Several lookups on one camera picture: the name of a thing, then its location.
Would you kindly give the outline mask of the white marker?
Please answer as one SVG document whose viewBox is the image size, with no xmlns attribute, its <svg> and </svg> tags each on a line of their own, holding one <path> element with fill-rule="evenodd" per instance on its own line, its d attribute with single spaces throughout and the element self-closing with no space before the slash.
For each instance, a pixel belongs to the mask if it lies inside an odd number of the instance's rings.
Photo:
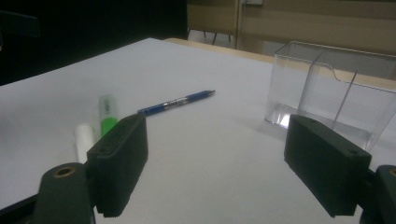
<svg viewBox="0 0 396 224">
<path fill-rule="evenodd" d="M 87 124 L 79 124 L 74 130 L 75 144 L 78 161 L 85 163 L 88 160 L 87 153 L 95 143 L 94 128 Z"/>
</svg>

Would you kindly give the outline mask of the black metal leg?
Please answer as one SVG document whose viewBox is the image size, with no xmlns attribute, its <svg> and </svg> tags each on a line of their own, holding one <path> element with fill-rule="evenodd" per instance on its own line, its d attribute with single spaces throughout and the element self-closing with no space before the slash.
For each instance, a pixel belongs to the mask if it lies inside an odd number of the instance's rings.
<svg viewBox="0 0 396 224">
<path fill-rule="evenodd" d="M 223 33 L 211 33 L 208 31 L 203 31 L 203 37 L 205 42 L 212 45 L 231 44 L 233 41 L 232 35 L 226 35 Z"/>
</svg>

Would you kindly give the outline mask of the light wooden desk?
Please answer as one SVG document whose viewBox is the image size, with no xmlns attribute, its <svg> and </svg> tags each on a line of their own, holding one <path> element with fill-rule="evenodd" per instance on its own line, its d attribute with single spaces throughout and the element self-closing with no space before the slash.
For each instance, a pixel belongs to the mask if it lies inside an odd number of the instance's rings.
<svg viewBox="0 0 396 224">
<path fill-rule="evenodd" d="M 300 41 L 396 55 L 396 0 L 187 0 L 187 15 L 245 51 Z"/>
</svg>

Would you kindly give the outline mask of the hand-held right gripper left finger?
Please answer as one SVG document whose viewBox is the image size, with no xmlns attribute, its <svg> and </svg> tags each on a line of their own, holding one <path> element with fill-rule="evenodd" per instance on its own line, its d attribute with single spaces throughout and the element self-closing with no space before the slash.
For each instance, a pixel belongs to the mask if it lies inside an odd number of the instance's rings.
<svg viewBox="0 0 396 224">
<path fill-rule="evenodd" d="M 147 124 L 142 114 L 120 120 L 88 151 L 89 187 L 99 214 L 122 214 L 148 156 Z"/>
</svg>

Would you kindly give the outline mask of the green highlighter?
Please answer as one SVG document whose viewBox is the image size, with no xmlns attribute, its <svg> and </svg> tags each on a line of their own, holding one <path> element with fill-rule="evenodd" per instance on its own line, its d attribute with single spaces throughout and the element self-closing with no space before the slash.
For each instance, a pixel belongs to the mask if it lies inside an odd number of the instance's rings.
<svg viewBox="0 0 396 224">
<path fill-rule="evenodd" d="M 118 122 L 118 109 L 112 95 L 103 95 L 99 98 L 99 116 L 101 135 L 104 136 Z"/>
</svg>

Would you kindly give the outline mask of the white board table cover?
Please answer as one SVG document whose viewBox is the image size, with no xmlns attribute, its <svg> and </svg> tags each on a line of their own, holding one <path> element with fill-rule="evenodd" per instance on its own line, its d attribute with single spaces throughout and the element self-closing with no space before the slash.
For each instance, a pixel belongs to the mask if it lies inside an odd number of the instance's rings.
<svg viewBox="0 0 396 224">
<path fill-rule="evenodd" d="M 97 224 L 358 224 L 330 217 L 285 163 L 285 132 L 264 119 L 272 66 L 156 39 L 0 87 L 0 209 L 34 195 L 76 157 L 74 130 L 194 92 L 149 117 L 148 162 L 123 214 Z"/>
</svg>

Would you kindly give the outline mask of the clear acrylic pen holder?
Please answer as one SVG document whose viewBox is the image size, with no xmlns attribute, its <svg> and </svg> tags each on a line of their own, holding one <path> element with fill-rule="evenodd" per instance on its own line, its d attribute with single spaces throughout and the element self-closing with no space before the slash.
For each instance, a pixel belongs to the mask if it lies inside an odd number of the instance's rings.
<svg viewBox="0 0 396 224">
<path fill-rule="evenodd" d="M 275 54 L 264 118 L 315 119 L 369 151 L 396 115 L 396 56 L 292 41 Z"/>
</svg>

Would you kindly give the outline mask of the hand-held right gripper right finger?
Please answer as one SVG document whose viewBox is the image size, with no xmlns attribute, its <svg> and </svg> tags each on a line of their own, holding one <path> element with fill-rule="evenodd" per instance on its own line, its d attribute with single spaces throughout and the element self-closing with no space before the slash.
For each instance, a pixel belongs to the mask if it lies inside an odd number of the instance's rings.
<svg viewBox="0 0 396 224">
<path fill-rule="evenodd" d="M 331 217 L 352 216 L 372 156 L 317 120 L 292 115 L 284 160 Z"/>
</svg>

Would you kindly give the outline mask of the black curtain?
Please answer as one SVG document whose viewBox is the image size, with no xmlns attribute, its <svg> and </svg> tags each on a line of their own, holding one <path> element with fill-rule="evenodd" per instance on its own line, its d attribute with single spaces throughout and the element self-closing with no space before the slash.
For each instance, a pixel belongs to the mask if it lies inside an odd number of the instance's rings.
<svg viewBox="0 0 396 224">
<path fill-rule="evenodd" d="M 187 37 L 187 0 L 0 0 L 0 86 L 136 41 Z"/>
</svg>

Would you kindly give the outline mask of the blue ballpoint pen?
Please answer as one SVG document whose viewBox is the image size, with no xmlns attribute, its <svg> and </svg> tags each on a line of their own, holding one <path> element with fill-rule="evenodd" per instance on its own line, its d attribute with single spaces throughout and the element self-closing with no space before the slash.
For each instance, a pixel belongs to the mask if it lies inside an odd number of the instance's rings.
<svg viewBox="0 0 396 224">
<path fill-rule="evenodd" d="M 203 100 L 205 98 L 208 98 L 210 96 L 212 96 L 215 93 L 214 90 L 211 91 L 200 91 L 200 92 L 196 92 L 172 101 L 168 101 L 165 103 L 161 103 L 158 105 L 153 105 L 153 106 L 149 106 L 146 108 L 142 108 L 138 110 L 139 114 L 144 114 L 145 116 L 151 116 L 154 114 L 158 114 L 167 110 L 170 110 L 172 108 L 175 107 L 180 107 L 183 105 L 187 105 L 187 104 L 191 104 L 200 100 Z"/>
</svg>

